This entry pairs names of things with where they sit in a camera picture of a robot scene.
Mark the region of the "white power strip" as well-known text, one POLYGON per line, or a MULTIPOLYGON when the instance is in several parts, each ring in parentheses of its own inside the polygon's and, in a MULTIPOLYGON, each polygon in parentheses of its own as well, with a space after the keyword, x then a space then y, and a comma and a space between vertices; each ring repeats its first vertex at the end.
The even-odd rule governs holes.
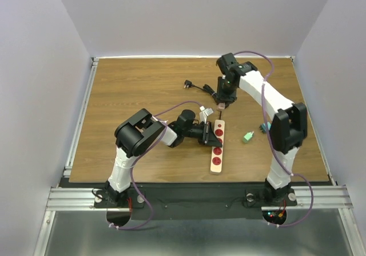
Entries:
POLYGON ((210 160, 210 172, 220 174, 223 165, 224 137, 225 137, 225 121, 218 119, 214 122, 214 134, 221 146, 212 147, 212 155, 210 160))

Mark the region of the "pink plug adapter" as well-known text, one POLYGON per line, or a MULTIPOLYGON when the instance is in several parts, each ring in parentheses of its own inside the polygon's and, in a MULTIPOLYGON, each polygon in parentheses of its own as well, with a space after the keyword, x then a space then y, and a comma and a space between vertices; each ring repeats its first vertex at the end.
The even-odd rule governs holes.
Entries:
POLYGON ((219 110, 219 111, 223 111, 223 110, 225 110, 225 108, 226 108, 226 104, 225 103, 219 103, 217 105, 217 110, 219 110))

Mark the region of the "green plug adapter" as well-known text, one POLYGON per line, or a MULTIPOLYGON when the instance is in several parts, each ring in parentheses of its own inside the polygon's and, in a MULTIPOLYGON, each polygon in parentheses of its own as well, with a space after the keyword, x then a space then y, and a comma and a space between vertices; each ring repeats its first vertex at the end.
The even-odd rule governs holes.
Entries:
POLYGON ((243 141, 244 143, 248 143, 248 142, 253 138, 253 135, 254 135, 254 132, 253 132, 253 131, 250 131, 250 132, 246 133, 246 134, 243 136, 242 141, 243 141))

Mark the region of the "teal plug adapter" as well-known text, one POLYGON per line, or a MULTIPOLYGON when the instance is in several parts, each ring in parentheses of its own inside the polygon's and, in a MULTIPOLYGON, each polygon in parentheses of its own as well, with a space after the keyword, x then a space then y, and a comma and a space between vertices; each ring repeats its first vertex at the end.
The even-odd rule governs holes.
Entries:
POLYGON ((270 122, 267 122, 267 123, 262 123, 260 126, 259 126, 259 129, 262 133, 266 133, 268 130, 270 130, 271 128, 271 123, 270 122))

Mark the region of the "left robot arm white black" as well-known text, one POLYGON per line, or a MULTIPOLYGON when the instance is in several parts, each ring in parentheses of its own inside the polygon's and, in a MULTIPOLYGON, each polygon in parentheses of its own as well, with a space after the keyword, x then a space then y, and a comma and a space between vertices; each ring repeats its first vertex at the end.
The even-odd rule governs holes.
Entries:
POLYGON ((193 138, 203 146, 222 147, 223 142, 216 137, 212 124, 204 118, 211 111, 202 108, 197 123, 195 113, 185 109, 175 121, 167 124, 147 109, 141 109, 120 124, 114 132, 116 157, 113 170, 104 185, 107 200, 115 207, 126 203, 126 190, 132 182, 132 168, 139 158, 159 142, 174 148, 185 138, 193 138))

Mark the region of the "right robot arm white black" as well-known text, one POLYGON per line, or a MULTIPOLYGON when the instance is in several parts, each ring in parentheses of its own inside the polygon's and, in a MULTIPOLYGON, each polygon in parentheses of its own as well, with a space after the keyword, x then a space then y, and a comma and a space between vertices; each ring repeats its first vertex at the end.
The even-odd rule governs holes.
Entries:
POLYGON ((237 89, 241 89, 262 108, 272 162, 261 195, 266 203, 275 205, 291 192, 293 163, 308 132, 307 107, 280 94, 254 64, 240 63, 233 53, 219 57, 216 65, 222 74, 218 78, 217 104, 230 105, 237 99, 237 89))

